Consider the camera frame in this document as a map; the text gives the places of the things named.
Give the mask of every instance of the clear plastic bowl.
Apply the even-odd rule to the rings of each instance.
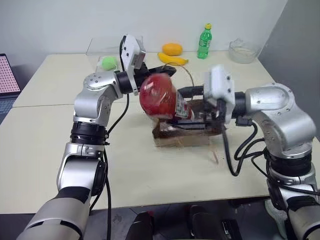
[[[260,53],[261,48],[257,45],[243,41],[237,38],[230,42],[229,56],[230,58],[239,64],[250,64]]]

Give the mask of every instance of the laptop keyboard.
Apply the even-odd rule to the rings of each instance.
[[[14,102],[15,99],[0,101],[0,114],[7,114],[10,109],[12,109],[12,105],[14,104]]]

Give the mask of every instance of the table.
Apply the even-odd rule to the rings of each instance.
[[[194,53],[185,54],[191,57]],[[237,91],[272,81],[258,60],[252,65],[237,64],[228,60],[225,52],[214,52],[211,55],[215,54],[215,57],[209,59],[217,63],[221,58],[222,62],[227,63],[225,65],[232,73]],[[78,57],[79,61],[81,59],[85,62],[83,55],[52,56],[59,63],[62,62],[59,59],[75,60]],[[160,65],[154,57],[153,53],[147,54],[146,63],[150,67]],[[37,71],[38,75],[41,73],[42,79],[51,78],[46,70],[47,65],[51,65],[50,59],[51,57],[47,57],[46,61],[49,62],[45,64],[45,61]],[[90,60],[88,62],[86,64],[89,71],[92,64]],[[194,58],[186,67],[195,77],[196,84],[201,84],[201,79],[197,76],[203,64],[196,62],[198,61]],[[71,71],[66,74],[58,68],[56,72],[62,73],[61,76],[72,75]],[[56,78],[60,79],[58,81],[63,79],[59,74]],[[66,90],[53,88],[54,84],[46,87],[46,84],[41,83],[44,89],[42,93],[34,93],[38,95],[37,98],[29,92],[40,89],[38,81],[37,77],[33,78],[31,86],[27,86],[26,91],[23,90],[19,101],[0,125],[0,189],[5,193],[0,199],[0,214],[35,213],[57,194],[56,177],[73,124],[74,106],[69,103],[72,103],[72,98],[77,94],[75,88],[78,87],[72,88],[72,84],[68,82],[66,84],[71,88]],[[187,74],[181,70],[175,74],[173,81],[177,88],[187,86],[190,82]],[[73,97],[67,94],[68,91],[74,92]],[[112,105],[109,125],[120,116],[124,108],[124,102],[118,101]],[[221,136],[211,137],[211,144],[207,146],[157,148],[154,146],[151,130],[151,120],[144,114],[137,97],[132,97],[128,112],[112,131],[109,138],[111,145],[107,147],[113,208],[268,194],[264,176],[249,160],[243,163],[238,177],[230,174]],[[233,122],[229,125],[227,134],[232,155],[251,131],[249,127],[235,127]],[[263,144],[259,144],[253,151],[263,148]],[[263,168],[263,157],[256,161]],[[316,139],[313,141],[313,163],[320,170],[320,144]],[[316,178],[319,182],[319,171]],[[105,192],[101,195],[96,209],[107,207],[106,195]]]
[[[196,85],[203,84],[204,73],[216,64],[224,64],[231,72],[236,91],[259,87],[273,82],[273,79],[256,59],[251,64],[239,64],[228,57],[227,51],[210,52],[207,59],[197,58],[195,52],[184,52],[183,58],[189,59],[185,67],[190,71]],[[42,65],[26,85],[13,107],[48,106],[73,104],[75,97],[82,90],[85,77],[93,73],[99,56],[85,54],[53,54],[46,57]],[[145,63],[148,68],[162,66],[156,52],[147,53]],[[172,81],[175,87],[191,86],[189,75],[177,67]],[[138,96],[130,96],[131,102],[138,102]],[[126,102],[121,98],[117,102]]]

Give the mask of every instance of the green soda bottle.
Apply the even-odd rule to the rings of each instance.
[[[211,29],[211,24],[207,23],[204,26],[204,31],[200,35],[199,48],[198,48],[199,59],[205,59],[208,56],[208,51],[209,51],[210,43],[212,40],[212,34],[210,29]]]

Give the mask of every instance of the red plastic bottle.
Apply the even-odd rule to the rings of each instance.
[[[140,104],[146,114],[158,119],[191,119],[189,103],[176,91],[166,73],[155,73],[141,85]]]

